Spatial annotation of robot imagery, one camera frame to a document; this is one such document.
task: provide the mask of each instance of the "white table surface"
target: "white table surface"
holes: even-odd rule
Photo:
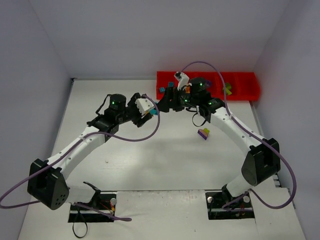
[[[107,94],[121,93],[128,99],[136,92],[154,98],[154,80],[76,80],[53,153],[77,137]],[[233,113],[253,131],[257,124],[248,102],[231,102]],[[98,239],[237,239],[304,240],[292,204],[281,210],[263,206],[254,196],[254,219],[208,220],[204,190],[218,190],[240,171],[245,156],[218,128],[205,141],[191,121],[192,113],[160,115],[160,128],[144,142],[111,138],[71,173],[67,182],[90,182],[104,191],[119,191],[117,215],[132,222],[89,223],[86,240]],[[156,118],[137,128],[126,123],[117,135],[131,139],[150,134]],[[281,204],[288,191],[275,188],[269,178],[256,191],[271,204]],[[76,239],[68,223],[69,204],[51,211],[42,204],[29,206],[19,240]],[[84,230],[81,223],[79,231]]]

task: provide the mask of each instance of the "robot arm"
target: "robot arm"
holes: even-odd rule
[[[100,190],[89,182],[82,186],[67,185],[66,180],[75,167],[84,160],[94,149],[106,143],[111,137],[96,132],[115,134],[119,125],[133,122],[138,128],[152,118],[149,113],[154,105],[147,98],[135,93],[126,107],[126,97],[121,94],[110,95],[109,107],[104,114],[99,114],[92,121],[87,122],[84,131],[67,147],[45,161],[35,160],[30,166],[30,175],[64,158],[54,167],[39,174],[28,181],[27,191],[50,209],[58,209],[63,203],[89,203],[94,207],[100,202]]]
[[[238,176],[222,187],[227,202],[257,186],[280,170],[280,159],[269,148],[236,125],[232,117],[241,123],[246,130],[254,133],[232,112],[230,115],[228,114],[225,103],[221,99],[211,97],[211,94],[206,90],[204,78],[196,77],[189,81],[188,76],[180,72],[174,76],[179,81],[178,87],[166,88],[163,98],[157,104],[159,111],[167,113],[170,109],[176,112],[185,108],[197,109],[198,114],[204,117],[207,122],[221,129],[232,139],[245,156]],[[279,151],[279,144],[273,138],[267,140],[259,134],[254,133],[254,135]]]

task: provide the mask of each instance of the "small toy block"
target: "small toy block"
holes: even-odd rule
[[[203,129],[203,131],[204,131],[206,134],[209,134],[209,133],[210,133],[210,131],[209,131],[208,128]]]
[[[231,95],[232,94],[232,92],[230,91],[231,90],[231,84],[229,83],[229,82],[226,82],[225,83],[225,88],[226,89],[224,89],[224,87],[222,88],[222,91],[224,91],[225,90],[225,92],[226,92],[226,94],[227,95]]]
[[[198,130],[198,134],[204,139],[207,140],[209,133],[205,132],[204,129],[199,129]]]
[[[149,112],[150,114],[152,114],[152,115],[158,115],[158,113],[157,113],[157,110],[156,109],[152,109],[152,110],[150,110],[150,112]]]
[[[207,86],[207,88],[210,88],[212,85],[212,82],[209,80],[205,80],[205,85]]]

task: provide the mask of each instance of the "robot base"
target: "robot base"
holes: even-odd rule
[[[209,220],[226,220],[226,219],[254,219],[255,214],[251,205],[251,199],[249,196],[245,196],[239,202],[236,202],[229,206],[232,211],[222,209],[222,206],[226,204],[225,199],[221,191],[208,191],[205,193],[205,201],[208,212]]]
[[[114,207],[114,211],[112,211],[112,200],[117,199],[116,192],[101,192],[100,194],[101,203],[98,204],[95,209],[98,209],[106,214],[113,212],[113,215],[116,212],[116,206]],[[111,218],[97,213],[95,211],[88,210],[86,208],[79,207],[80,213],[87,223],[113,223],[114,220]],[[78,207],[75,205],[71,205],[68,223],[82,223],[83,219],[81,217],[77,217]]]

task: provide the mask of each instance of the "black cable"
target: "black cable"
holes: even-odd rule
[[[181,90],[184,90],[186,87],[188,87],[188,85],[183,85],[183,86],[181,87]]]
[[[210,209],[209,209],[209,219],[211,217],[211,211],[212,211],[212,205],[214,203],[214,200],[212,199],[212,201],[210,202]]]
[[[74,218],[74,220],[73,220],[72,232],[73,232],[73,234],[74,234],[78,239],[83,239],[83,238],[87,235],[87,233],[88,233],[88,224],[87,224],[84,216],[81,214],[80,208],[79,208],[78,206],[76,207],[76,210],[77,210],[78,213],[76,214],[76,216],[75,216],[75,218]],[[77,221],[78,217],[81,218],[82,222],[85,224],[85,227],[86,227],[85,234],[84,234],[83,236],[78,236],[78,235],[76,234],[76,232],[75,232],[75,222]]]
[[[203,125],[205,125],[205,123],[207,122],[206,119],[205,119],[205,120],[203,121],[203,123],[202,123],[201,125],[199,125],[199,126],[195,124],[195,122],[194,122],[194,117],[195,117],[196,115],[198,115],[198,113],[195,113],[195,114],[192,116],[192,123],[193,123],[193,125],[195,125],[197,128],[202,127]]]
[[[191,109],[191,107],[188,107],[188,108],[186,108],[185,110],[187,111],[187,112],[189,112],[189,113],[196,113],[197,111],[196,110],[190,110]]]
[[[105,105],[107,98],[110,97],[110,96],[111,96],[111,94],[108,94],[108,95],[105,97],[105,99],[103,100],[102,105],[95,111],[95,114],[97,114],[97,115],[100,116],[99,111],[100,111],[100,110],[102,109],[102,107]]]

